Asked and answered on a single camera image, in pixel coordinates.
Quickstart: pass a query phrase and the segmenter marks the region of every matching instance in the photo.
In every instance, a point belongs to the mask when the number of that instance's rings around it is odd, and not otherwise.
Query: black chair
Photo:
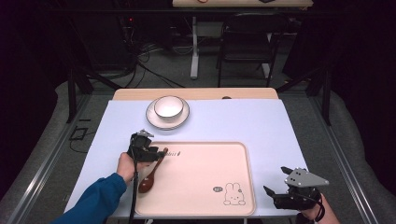
[[[269,87],[279,40],[288,24],[289,19],[277,13],[237,13],[225,21],[217,62],[218,87],[222,79],[222,62],[258,63],[258,68],[262,63],[269,63],[270,71],[266,82],[266,87]]]

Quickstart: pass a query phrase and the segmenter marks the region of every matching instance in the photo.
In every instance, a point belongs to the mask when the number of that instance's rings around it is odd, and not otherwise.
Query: desk
[[[177,129],[162,131],[149,124],[145,113],[152,100],[168,94],[186,99],[191,113]],[[223,96],[233,99],[219,100]],[[265,185],[283,193],[288,187],[283,182],[286,175],[280,167],[306,167],[282,101],[274,89],[264,88],[118,90],[108,103],[66,211],[74,206],[92,182],[116,170],[118,157],[127,150],[131,134],[141,129],[154,134],[153,141],[236,141],[245,144],[256,204],[255,211],[248,217],[283,217],[297,213],[276,209],[272,198],[262,188]],[[129,216],[132,192],[129,187],[113,217]],[[200,214],[183,218],[191,217],[211,218]],[[180,217],[169,214],[136,215],[135,218]]]
[[[198,0],[173,0],[173,7],[312,7],[312,0],[275,0],[270,3],[263,3],[259,0],[208,0],[200,3]],[[191,78],[198,78],[198,34],[196,17],[192,18],[192,62]],[[263,64],[264,74],[268,74],[268,64]]]

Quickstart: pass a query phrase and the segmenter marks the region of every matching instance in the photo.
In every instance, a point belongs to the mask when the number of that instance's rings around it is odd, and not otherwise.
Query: wooden table edge
[[[279,99],[273,88],[172,88],[172,89],[119,89],[113,100],[155,100],[173,95],[185,100],[234,99]]]

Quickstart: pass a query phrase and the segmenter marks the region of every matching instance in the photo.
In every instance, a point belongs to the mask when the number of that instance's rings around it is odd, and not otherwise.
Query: blue sleeve
[[[102,223],[114,213],[125,190],[124,180],[116,173],[100,178],[84,191],[72,209],[51,223]]]

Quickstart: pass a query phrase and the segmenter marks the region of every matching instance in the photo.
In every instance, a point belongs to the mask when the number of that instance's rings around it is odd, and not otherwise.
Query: saucer
[[[189,116],[190,114],[190,107],[187,104],[187,102],[183,99],[180,98],[180,100],[183,102],[183,111],[181,112],[181,115],[174,121],[172,122],[167,122],[163,119],[161,119],[154,110],[155,103],[157,103],[159,99],[154,100],[149,104],[148,109],[146,111],[146,117],[148,119],[148,122],[155,127],[162,129],[162,130],[172,130],[180,126]]]

